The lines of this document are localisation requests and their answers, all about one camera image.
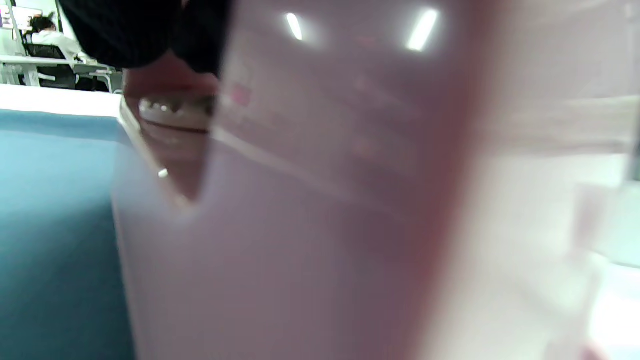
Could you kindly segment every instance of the blue surface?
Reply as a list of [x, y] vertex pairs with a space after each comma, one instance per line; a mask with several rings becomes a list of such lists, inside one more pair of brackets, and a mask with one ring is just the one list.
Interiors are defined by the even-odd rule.
[[128, 360], [117, 123], [0, 110], [0, 359]]

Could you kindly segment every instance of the person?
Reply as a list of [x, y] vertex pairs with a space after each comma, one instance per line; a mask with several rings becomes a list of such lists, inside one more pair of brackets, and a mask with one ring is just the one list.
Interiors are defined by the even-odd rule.
[[40, 45], [55, 45], [60, 48], [65, 58], [70, 61], [88, 61], [90, 58], [84, 53], [80, 44], [59, 32], [50, 17], [34, 17], [31, 19], [31, 43]]
[[[29, 26], [31, 26], [31, 31], [26, 34], [29, 39], [28, 42], [38, 45], [55, 45], [62, 51], [68, 61], [86, 63], [92, 60], [84, 53], [78, 42], [58, 31], [55, 23], [51, 20], [51, 16], [33, 17], [29, 21]], [[93, 77], [77, 78], [76, 90], [109, 92], [106, 84], [97, 81]]]

